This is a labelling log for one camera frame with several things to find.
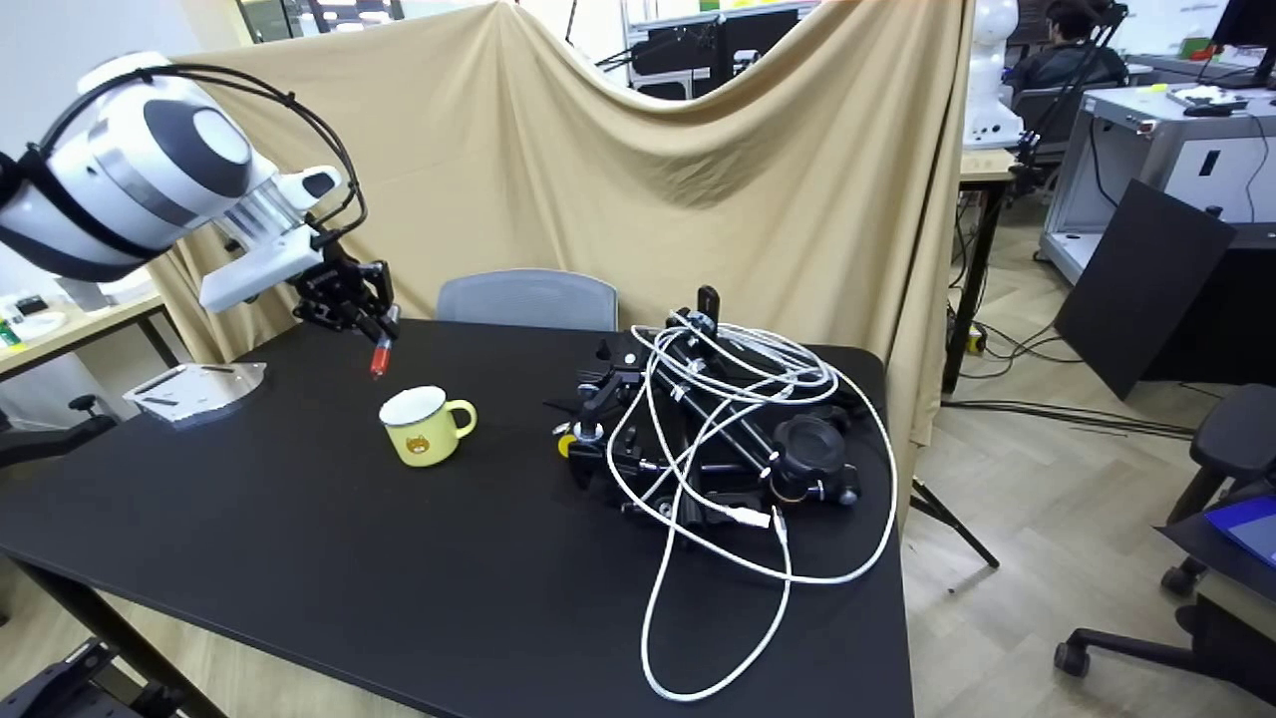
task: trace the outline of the black equipment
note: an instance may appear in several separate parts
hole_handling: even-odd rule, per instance
[[[1268,48],[1260,68],[1252,72],[1252,88],[1272,84],[1276,68],[1276,4],[1272,0],[1228,0],[1212,44]]]
[[[570,475],[586,491],[602,491],[606,507],[642,515],[626,491],[614,487],[614,479],[622,479],[634,495],[646,495],[650,507],[670,511],[678,479],[670,479],[666,439],[674,455],[694,455],[686,475],[710,503],[758,515],[809,503],[837,511],[857,507],[853,439],[869,427],[861,403],[841,387],[829,399],[805,395],[809,403],[794,395],[798,407],[762,403],[738,423],[726,423],[726,415],[746,403],[706,391],[702,379],[714,387],[766,387],[754,367],[778,375],[786,367],[718,331],[714,287],[702,287],[698,311],[682,307],[678,319],[670,319],[670,331],[694,331],[682,331],[666,347],[622,335],[602,343],[594,363],[582,367],[578,415],[570,435],[562,435],[566,443],[558,443]],[[638,395],[646,383],[654,391],[654,415]],[[722,511],[698,503],[678,503],[678,523],[698,531],[730,527]]]
[[[104,642],[84,642],[16,694],[0,698],[0,718],[175,718],[179,698],[136,686]]]
[[[598,60],[598,68],[630,64],[634,76],[670,76],[686,72],[690,80],[634,84],[646,96],[694,100],[706,96],[750,64],[758,64],[790,28],[798,8],[766,12],[730,12],[730,16],[694,16],[686,24],[654,24],[642,44],[630,44],[618,56]]]

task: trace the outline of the power cord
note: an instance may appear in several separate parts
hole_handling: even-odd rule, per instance
[[[1085,120],[1085,140],[1089,140],[1093,187],[1117,207],[1113,191],[1105,187],[1105,164],[1101,164],[1101,144],[1093,140],[1093,120]]]
[[[726,686],[734,686],[766,654],[766,646],[774,642],[778,626],[786,622],[794,586],[845,586],[845,582],[857,582],[861,574],[869,574],[877,566],[877,558],[889,546],[893,519],[897,519],[897,459],[893,459],[889,431],[885,431],[877,407],[869,403],[869,395],[849,375],[841,375],[837,367],[829,367],[809,347],[801,347],[801,343],[794,343],[786,335],[758,331],[758,327],[738,327],[738,323],[718,323],[718,335],[706,335],[686,315],[670,315],[670,327],[662,327],[662,331],[638,331],[634,327],[630,335],[646,347],[646,367],[642,367],[642,383],[638,383],[634,399],[626,403],[622,419],[606,435],[606,451],[602,455],[606,455],[606,471],[610,471],[614,487],[630,499],[630,507],[638,507],[646,519],[666,527],[662,562],[658,562],[658,574],[650,582],[650,598],[646,598],[642,630],[638,630],[642,678],[666,702],[706,702],[706,698],[722,694]],[[714,351],[714,359],[738,367],[746,379],[730,383],[722,375],[710,375],[702,359],[686,359],[686,355],[674,351],[674,347],[686,347],[686,343],[698,343],[698,347]],[[678,379],[682,387],[694,387],[694,391],[718,399],[718,407],[710,407],[702,415],[698,435],[682,451],[670,447],[666,427],[658,419],[658,403],[654,399],[658,399],[658,387],[666,387],[662,379]],[[710,439],[730,439],[726,435],[730,427],[746,427],[750,431],[750,423],[746,423],[750,415],[758,415],[766,407],[817,407],[817,403],[833,399],[841,387],[853,391],[857,403],[865,407],[865,415],[873,419],[873,431],[877,431],[877,443],[881,443],[881,455],[885,455],[885,467],[889,467],[885,471],[885,483],[889,483],[885,523],[881,523],[881,535],[877,535],[869,558],[861,558],[857,566],[849,566],[841,574],[798,574],[794,570],[794,554],[790,554],[786,515],[778,507],[770,507],[770,515],[766,511],[722,507],[722,503],[714,503],[714,499],[694,491],[690,467],[694,467],[698,451]],[[662,475],[642,495],[618,471],[618,435],[626,435],[626,427],[634,423],[638,407],[646,407],[654,439],[658,439],[658,451],[666,459]],[[670,479],[678,483],[670,507],[654,507],[658,487],[666,487]],[[726,519],[734,519],[742,527],[770,531],[778,539],[778,546],[782,546],[782,566],[754,562],[754,558],[746,558],[746,554],[738,554],[738,550],[730,550],[730,546],[682,527],[678,515],[682,515],[686,499],[698,503],[702,511],[718,511],[718,515],[726,515]],[[650,666],[650,626],[654,626],[654,610],[658,610],[658,598],[662,598],[678,539],[686,539],[686,542],[694,542],[694,546],[702,546],[702,550],[710,550],[710,554],[718,554],[718,558],[726,558],[726,562],[734,562],[734,566],[742,566],[750,574],[782,582],[778,610],[774,610],[766,634],[758,638],[758,646],[734,670],[726,670],[718,682],[710,682],[702,690],[670,690],[670,686],[658,682],[658,670]]]
[[[1268,152],[1268,128],[1256,112],[1244,112],[1252,120],[1252,128],[1260,128],[1260,148],[1264,148],[1264,160],[1252,168],[1248,183],[1244,183],[1244,199],[1248,199],[1248,219],[1256,223],[1260,219],[1260,207],[1252,199],[1252,183],[1264,176],[1272,152]]]
[[[941,407],[953,411],[1001,411],[1001,415],[1033,415],[1053,423],[1101,427],[1101,431],[1128,431],[1128,435],[1160,435],[1160,439],[1192,439],[1196,427],[1176,423],[1144,423],[1113,411],[1085,411],[1085,407],[1057,407],[1057,403],[1021,403],[1021,399],[945,399]]]
[[[961,227],[961,211],[953,223],[953,239],[957,239],[957,275],[949,279],[949,291],[965,287],[969,263],[973,263],[973,247],[969,247],[969,231]]]
[[[1057,343],[1061,335],[1049,335],[1053,327],[1045,323],[1045,327],[1037,327],[1033,335],[1025,335],[1025,339],[1017,339],[1017,335],[1009,335],[1009,331],[1001,331],[1001,327],[993,327],[993,323],[981,323],[985,327],[985,335],[989,339],[1001,339],[1001,343],[1009,343],[1009,351],[997,351],[993,343],[985,343],[985,351],[993,355],[993,359],[1001,359],[1001,367],[997,371],[961,371],[961,379],[1001,379],[1001,375],[1009,375],[1013,367],[1017,367],[1017,359],[1041,359],[1041,363],[1085,363],[1081,355],[1049,355],[1049,351],[1041,351],[1045,343]]]

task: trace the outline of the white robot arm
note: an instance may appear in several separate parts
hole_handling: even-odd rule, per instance
[[[108,283],[215,223],[243,255],[203,275],[207,311],[291,283],[299,319],[391,343],[387,263],[339,251],[363,215],[327,227],[351,199],[363,211],[355,168],[347,180],[335,168],[283,176],[195,80],[287,104],[347,164],[335,132],[287,92],[211,64],[132,56],[100,68],[20,164],[0,156],[0,243],[52,275]],[[315,203],[339,187],[347,203],[315,219]]]
[[[977,0],[965,80],[961,148],[1013,148],[1025,120],[1001,104],[1005,36],[1017,28],[1017,0]]]

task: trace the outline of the beige curtain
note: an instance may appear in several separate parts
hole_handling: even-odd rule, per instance
[[[965,0],[825,4],[698,104],[602,88],[510,4],[203,60],[343,132],[371,199],[347,247],[395,267],[407,315],[490,267],[598,275],[638,323],[714,283],[734,323],[877,351],[909,467],[937,407],[965,24]],[[283,168],[323,160],[279,108],[219,100]],[[199,315],[207,259],[156,267],[195,351],[279,331],[275,311]]]

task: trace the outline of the gray chair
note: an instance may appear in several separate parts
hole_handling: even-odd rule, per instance
[[[439,319],[506,327],[618,331],[614,287],[570,271],[479,271],[439,287]]]

